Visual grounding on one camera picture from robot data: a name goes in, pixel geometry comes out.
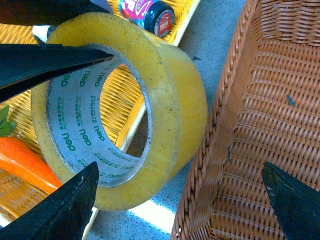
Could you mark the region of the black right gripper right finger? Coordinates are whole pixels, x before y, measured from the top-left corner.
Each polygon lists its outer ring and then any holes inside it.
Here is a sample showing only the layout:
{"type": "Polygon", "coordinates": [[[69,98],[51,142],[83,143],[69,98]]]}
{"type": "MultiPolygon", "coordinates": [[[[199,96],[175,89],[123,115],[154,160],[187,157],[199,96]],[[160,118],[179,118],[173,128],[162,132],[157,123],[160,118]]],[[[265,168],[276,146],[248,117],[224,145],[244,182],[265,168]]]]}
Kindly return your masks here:
{"type": "Polygon", "coordinates": [[[265,162],[262,180],[287,240],[320,238],[320,193],[279,167],[265,162]]]}

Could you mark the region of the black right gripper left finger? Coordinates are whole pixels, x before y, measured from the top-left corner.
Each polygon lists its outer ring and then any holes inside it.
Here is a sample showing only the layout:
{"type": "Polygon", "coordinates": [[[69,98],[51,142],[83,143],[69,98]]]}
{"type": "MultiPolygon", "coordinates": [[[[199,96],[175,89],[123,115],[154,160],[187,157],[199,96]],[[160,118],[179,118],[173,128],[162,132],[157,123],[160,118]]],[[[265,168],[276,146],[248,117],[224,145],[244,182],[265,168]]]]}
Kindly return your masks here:
{"type": "Polygon", "coordinates": [[[1,228],[2,240],[80,240],[96,199],[96,162],[73,176],[31,210],[1,228]]]}

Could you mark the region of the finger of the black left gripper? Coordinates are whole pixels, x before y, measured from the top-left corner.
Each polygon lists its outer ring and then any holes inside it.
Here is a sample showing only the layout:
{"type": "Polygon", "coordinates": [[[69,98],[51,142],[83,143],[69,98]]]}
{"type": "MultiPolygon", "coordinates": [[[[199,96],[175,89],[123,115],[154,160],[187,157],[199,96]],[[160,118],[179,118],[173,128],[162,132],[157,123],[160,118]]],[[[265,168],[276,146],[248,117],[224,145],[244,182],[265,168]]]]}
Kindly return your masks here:
{"type": "Polygon", "coordinates": [[[61,44],[1,44],[0,101],[43,82],[112,59],[103,50],[61,44]]]}

